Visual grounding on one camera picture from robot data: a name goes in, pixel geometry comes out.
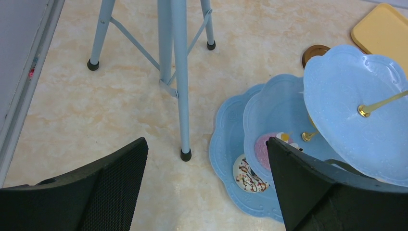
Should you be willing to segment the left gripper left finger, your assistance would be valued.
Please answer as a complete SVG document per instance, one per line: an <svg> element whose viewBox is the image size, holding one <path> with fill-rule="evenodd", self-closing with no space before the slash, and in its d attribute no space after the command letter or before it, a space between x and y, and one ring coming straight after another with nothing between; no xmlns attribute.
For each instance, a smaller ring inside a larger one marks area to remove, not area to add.
<svg viewBox="0 0 408 231"><path fill-rule="evenodd" d="M128 231L147 162L141 137L118 151L35 185L2 188L3 231Z"/></svg>

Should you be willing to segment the white sprinkled donut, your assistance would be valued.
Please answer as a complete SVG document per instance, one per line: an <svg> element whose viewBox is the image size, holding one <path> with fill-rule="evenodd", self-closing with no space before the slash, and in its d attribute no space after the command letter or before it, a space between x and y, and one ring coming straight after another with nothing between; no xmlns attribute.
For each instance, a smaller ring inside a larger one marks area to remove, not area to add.
<svg viewBox="0 0 408 231"><path fill-rule="evenodd" d="M245 154L241 154L234 162L232 173L237 185L249 193L261 193L270 187L270 184L260 179L250 168Z"/></svg>

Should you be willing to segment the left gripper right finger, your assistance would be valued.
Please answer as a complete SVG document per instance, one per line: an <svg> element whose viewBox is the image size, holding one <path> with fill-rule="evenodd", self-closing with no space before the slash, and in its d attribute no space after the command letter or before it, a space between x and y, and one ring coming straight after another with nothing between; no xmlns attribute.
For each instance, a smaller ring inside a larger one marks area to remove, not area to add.
<svg viewBox="0 0 408 231"><path fill-rule="evenodd" d="M266 146L286 230L407 230L406 187L337 168L277 138Z"/></svg>

